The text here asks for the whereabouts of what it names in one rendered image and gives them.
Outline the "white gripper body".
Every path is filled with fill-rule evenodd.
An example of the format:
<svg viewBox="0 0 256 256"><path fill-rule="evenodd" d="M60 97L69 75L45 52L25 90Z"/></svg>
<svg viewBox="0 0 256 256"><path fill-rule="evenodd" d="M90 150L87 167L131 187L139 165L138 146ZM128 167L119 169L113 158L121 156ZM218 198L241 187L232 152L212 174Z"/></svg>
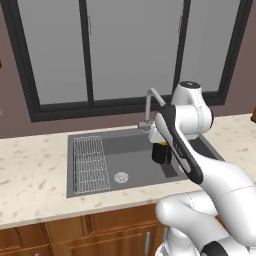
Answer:
<svg viewBox="0 0 256 256"><path fill-rule="evenodd" d="M148 139L151 143L165 143L166 140L158 132L156 128L153 128L148 135Z"/></svg>

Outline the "black mug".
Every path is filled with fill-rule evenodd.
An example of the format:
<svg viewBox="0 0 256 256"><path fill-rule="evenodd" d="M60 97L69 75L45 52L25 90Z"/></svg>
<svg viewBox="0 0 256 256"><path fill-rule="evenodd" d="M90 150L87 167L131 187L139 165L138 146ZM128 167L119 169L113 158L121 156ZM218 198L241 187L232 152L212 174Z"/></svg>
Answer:
<svg viewBox="0 0 256 256"><path fill-rule="evenodd" d="M158 164L170 164L172 159L171 148L167 143L154 143L152 160Z"/></svg>

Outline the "grey sink tap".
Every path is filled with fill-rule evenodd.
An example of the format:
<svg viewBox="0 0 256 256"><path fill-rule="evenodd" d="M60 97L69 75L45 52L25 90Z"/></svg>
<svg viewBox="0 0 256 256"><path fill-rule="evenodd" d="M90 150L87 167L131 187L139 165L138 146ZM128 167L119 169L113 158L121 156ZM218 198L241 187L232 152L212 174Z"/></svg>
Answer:
<svg viewBox="0 0 256 256"><path fill-rule="evenodd" d="M148 90L146 95L145 118L143 122L138 123L138 128L144 132L148 132L151 129L151 122L150 122L151 97L154 97L161 107L163 107L166 104L164 99L160 96L160 94L154 88L150 88Z"/></svg>

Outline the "grey double basin sink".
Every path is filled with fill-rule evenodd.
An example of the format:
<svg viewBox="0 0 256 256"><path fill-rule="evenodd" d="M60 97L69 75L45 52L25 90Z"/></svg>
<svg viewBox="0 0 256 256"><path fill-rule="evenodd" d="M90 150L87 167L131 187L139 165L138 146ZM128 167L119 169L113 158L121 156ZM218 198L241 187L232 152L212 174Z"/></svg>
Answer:
<svg viewBox="0 0 256 256"><path fill-rule="evenodd" d="M76 194L74 192L73 141L75 138L89 136L100 136L102 138L111 188L101 192ZM152 160L152 149L153 145L149 142L148 135L136 128L70 135L68 137L67 196L71 198L112 192L180 181L187 178L175 159L170 164L155 163ZM125 172L129 175L126 183L117 183L114 180L114 176L118 172Z"/></svg>

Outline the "round silver sink drain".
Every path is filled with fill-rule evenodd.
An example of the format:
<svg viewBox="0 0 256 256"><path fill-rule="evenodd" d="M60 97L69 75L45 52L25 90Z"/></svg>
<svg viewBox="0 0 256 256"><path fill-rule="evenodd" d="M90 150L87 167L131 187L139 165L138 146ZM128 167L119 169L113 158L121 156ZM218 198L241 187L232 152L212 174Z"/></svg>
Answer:
<svg viewBox="0 0 256 256"><path fill-rule="evenodd" d="M129 175L125 172L118 172L114 176L114 180L117 183L126 183L129 179Z"/></svg>

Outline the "black framed window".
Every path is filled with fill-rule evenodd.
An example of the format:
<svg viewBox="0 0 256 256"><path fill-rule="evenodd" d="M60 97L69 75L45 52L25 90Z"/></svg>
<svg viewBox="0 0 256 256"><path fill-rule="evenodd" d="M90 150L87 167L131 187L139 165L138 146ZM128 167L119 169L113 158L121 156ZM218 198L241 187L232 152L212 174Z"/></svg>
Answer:
<svg viewBox="0 0 256 256"><path fill-rule="evenodd" d="M206 103L210 106L223 105L226 101L252 4L253 0L240 0L219 89L215 92L205 92L203 94ZM0 0L0 6L3 10L3 16L31 121L45 122L121 115L139 113L145 109L145 99L143 97L102 101L95 99L91 67L91 47L89 46L89 32L86 27L82 29L82 45L85 64L84 71L86 75L85 88L88 98L81 102L42 104L39 101L38 91L36 89L18 2L17 0Z"/></svg>

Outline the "wooden drawer front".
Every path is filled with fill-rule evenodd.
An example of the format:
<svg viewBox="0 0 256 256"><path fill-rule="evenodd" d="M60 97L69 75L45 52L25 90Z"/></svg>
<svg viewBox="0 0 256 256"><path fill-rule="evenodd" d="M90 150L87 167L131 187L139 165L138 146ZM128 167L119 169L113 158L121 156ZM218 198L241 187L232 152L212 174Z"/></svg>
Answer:
<svg viewBox="0 0 256 256"><path fill-rule="evenodd" d="M45 228L53 243L82 239L90 233L83 216L46 222Z"/></svg>
<svg viewBox="0 0 256 256"><path fill-rule="evenodd" d="M86 217L91 232L155 221L155 205L143 205L91 214Z"/></svg>
<svg viewBox="0 0 256 256"><path fill-rule="evenodd" d="M41 224L0 230L0 256L51 256Z"/></svg>

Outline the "wooden cupboard door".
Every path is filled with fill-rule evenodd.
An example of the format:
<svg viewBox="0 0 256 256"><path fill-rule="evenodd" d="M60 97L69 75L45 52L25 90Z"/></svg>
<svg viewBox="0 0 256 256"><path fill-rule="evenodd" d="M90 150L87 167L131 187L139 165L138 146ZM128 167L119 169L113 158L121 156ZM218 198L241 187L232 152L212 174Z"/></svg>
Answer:
<svg viewBox="0 0 256 256"><path fill-rule="evenodd" d="M153 255L156 225L149 223L129 229L114 230L74 241L52 245L54 256L145 256L146 232L150 232L150 250Z"/></svg>

